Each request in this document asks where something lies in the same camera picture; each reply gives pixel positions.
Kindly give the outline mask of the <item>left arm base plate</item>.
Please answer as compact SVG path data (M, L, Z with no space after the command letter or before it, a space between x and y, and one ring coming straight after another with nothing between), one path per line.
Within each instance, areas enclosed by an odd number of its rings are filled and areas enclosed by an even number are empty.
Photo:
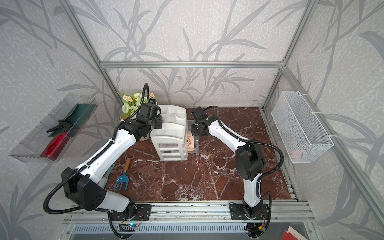
M129 215L129 218L123 213L113 212L111 213L112 221L148 221L151 215L152 205L150 204L139 204L136 205L136 211Z

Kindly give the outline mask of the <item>dark green cloth in tray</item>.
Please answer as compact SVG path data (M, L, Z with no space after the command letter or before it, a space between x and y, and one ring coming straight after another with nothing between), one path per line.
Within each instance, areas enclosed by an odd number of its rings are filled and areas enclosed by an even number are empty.
M96 104L76 104L76 106L64 118L64 121L75 124L78 128L81 128L89 119L96 107Z

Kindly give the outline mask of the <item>aluminium mounting rail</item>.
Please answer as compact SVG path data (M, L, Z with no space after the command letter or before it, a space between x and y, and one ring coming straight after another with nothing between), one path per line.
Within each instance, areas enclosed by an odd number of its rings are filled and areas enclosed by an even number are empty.
M296 230L308 240L322 234L310 205L295 200L274 200L271 212L254 220L235 213L235 201L150 202L150 208L124 223L128 240L249 240L260 225L268 224L261 240L280 240Z

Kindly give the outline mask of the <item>clear wall-mounted plastic tray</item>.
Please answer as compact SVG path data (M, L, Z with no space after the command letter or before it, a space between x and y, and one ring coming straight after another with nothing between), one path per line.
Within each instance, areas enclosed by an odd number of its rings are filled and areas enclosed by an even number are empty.
M23 163L57 162L97 107L94 97L67 94L9 155Z

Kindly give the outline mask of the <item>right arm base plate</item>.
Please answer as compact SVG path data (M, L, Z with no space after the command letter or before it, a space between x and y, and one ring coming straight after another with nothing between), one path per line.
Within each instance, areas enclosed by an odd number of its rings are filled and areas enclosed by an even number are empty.
M270 208L268 204L261 201L255 207L248 206L245 202L236 204L229 203L231 220L270 220Z

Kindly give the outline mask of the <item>white plastic drawer organizer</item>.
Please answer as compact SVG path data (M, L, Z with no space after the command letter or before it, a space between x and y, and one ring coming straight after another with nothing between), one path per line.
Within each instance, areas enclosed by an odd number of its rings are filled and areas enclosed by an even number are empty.
M173 105L160 105L163 124L151 132L152 143L161 161L186 161L188 120L186 109Z

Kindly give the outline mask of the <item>artificial green white flowers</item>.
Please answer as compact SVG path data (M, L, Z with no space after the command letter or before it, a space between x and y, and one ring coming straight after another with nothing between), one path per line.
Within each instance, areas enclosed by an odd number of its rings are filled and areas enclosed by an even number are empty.
M139 108L143 94L141 92L137 92L132 95L128 95L124 92L120 92L119 95L122 97L123 103L121 120L125 120L132 116L133 113Z

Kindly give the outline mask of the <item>black clamp in tray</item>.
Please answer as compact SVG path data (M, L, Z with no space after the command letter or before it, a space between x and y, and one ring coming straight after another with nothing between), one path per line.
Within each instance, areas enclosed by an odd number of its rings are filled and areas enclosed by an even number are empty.
M46 133L51 133L50 137L55 137L58 134L64 133L67 134L70 138L74 137L80 128L78 128L75 124L70 122L59 120L59 123L46 131Z

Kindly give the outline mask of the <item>red booklet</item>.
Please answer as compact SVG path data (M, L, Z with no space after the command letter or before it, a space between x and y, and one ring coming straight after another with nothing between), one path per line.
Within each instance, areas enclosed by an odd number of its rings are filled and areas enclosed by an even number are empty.
M284 231L282 240L308 240L306 237L301 235L298 231L289 226L287 231Z

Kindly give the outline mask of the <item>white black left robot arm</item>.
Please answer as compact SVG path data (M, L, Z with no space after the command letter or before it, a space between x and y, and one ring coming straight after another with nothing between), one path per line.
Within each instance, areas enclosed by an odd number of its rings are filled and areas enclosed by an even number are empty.
M134 120L120 122L109 141L83 164L62 172L62 185L66 198L86 211L107 210L130 217L135 215L135 202L99 186L110 166L142 137L154 129L161 129L163 117L156 100L141 105Z

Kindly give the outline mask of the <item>blue garden hand fork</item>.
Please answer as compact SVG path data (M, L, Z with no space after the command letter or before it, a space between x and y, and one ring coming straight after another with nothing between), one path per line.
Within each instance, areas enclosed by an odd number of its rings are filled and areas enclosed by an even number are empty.
M129 177L127 176L127 171L129 169L130 163L131 158L127 158L123 173L117 178L114 190L117 190L118 187L120 187L119 191L121 191L123 187L125 187L124 191L127 190L130 181Z

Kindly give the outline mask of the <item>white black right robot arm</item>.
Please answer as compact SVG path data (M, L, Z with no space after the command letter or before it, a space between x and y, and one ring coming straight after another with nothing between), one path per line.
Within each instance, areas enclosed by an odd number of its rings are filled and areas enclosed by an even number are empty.
M201 107L194 109L192 116L195 121L191 125L193 136L214 136L235 153L236 169L244 183L244 214L248 219L255 219L263 205L261 176L265 158L261 147L248 143L248 139L227 128L218 116L208 116Z

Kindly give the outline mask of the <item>red brush in tray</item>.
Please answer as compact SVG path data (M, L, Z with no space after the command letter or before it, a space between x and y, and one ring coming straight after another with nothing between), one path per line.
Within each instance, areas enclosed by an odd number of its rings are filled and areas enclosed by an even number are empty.
M53 137L47 147L43 150L40 157L51 161L56 161L68 143L70 137L67 132L62 132Z

